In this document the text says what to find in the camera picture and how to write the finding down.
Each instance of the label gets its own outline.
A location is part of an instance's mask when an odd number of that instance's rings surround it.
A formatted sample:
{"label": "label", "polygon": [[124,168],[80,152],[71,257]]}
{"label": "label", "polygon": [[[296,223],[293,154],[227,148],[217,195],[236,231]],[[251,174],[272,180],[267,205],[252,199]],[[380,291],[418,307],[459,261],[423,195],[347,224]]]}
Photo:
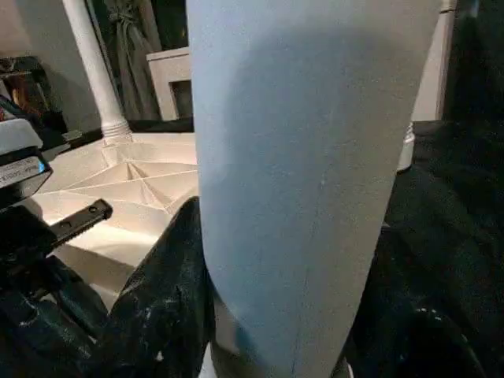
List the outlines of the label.
{"label": "label", "polygon": [[0,167],[0,188],[37,176],[44,169],[44,164],[36,156],[3,165]]}

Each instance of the white column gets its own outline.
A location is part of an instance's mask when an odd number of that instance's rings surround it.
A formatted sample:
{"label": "white column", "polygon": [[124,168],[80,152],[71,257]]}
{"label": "white column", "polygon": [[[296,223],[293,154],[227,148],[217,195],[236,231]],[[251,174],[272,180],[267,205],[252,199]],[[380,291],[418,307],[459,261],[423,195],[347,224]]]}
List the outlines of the white column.
{"label": "white column", "polygon": [[86,3],[84,0],[62,1],[102,118],[103,137],[108,144],[131,141],[131,130],[114,93]]}
{"label": "white column", "polygon": [[338,359],[438,11],[188,0],[203,242],[228,310],[217,342],[260,376],[329,377]]}

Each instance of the white plastic tray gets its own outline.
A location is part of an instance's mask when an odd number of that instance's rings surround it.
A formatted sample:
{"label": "white plastic tray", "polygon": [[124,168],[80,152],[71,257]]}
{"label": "white plastic tray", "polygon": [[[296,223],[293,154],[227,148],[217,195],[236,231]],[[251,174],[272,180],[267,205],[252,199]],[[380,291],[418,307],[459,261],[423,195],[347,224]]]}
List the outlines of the white plastic tray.
{"label": "white plastic tray", "polygon": [[99,141],[50,164],[54,174],[27,201],[47,223],[98,198],[113,207],[111,219],[55,252],[111,307],[173,214],[198,193],[194,135],[139,134],[118,146]]}

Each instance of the wall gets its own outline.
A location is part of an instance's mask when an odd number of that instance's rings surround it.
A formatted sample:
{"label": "wall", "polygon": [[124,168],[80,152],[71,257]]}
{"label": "wall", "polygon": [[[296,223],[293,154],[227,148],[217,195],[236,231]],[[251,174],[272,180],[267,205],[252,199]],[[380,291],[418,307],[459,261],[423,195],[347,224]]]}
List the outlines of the wall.
{"label": "wall", "polygon": [[0,2],[0,51],[39,58],[69,130],[99,128],[95,100],[61,1]]}

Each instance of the black fabric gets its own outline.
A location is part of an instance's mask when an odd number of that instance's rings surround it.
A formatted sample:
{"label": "black fabric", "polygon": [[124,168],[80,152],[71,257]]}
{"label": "black fabric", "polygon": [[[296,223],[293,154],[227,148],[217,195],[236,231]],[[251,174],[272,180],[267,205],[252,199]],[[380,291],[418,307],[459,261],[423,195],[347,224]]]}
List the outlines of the black fabric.
{"label": "black fabric", "polygon": [[415,132],[352,331],[353,363],[364,377],[500,376],[502,125],[425,122]]}
{"label": "black fabric", "polygon": [[120,293],[89,376],[197,377],[213,331],[211,298],[193,198]]}

